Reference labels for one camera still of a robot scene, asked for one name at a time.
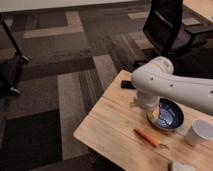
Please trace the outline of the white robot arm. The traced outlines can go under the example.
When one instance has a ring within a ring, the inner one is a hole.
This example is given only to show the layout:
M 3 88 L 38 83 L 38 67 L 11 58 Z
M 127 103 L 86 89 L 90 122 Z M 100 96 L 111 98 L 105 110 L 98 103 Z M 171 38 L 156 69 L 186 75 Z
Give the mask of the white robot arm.
M 135 69 L 131 82 L 136 88 L 134 102 L 146 112 L 153 112 L 163 97 L 213 115 L 213 79 L 174 75 L 174 65 L 166 57 Z

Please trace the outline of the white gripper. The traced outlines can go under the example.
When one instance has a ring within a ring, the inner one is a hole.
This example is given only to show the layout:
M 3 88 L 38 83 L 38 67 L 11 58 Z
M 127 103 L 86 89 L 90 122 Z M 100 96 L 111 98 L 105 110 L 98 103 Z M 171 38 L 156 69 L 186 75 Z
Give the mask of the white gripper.
M 156 121 L 160 114 L 159 106 L 160 97 L 137 91 L 134 95 L 134 102 L 130 102 L 130 107 L 141 107 L 144 111 L 153 111 L 153 120 Z

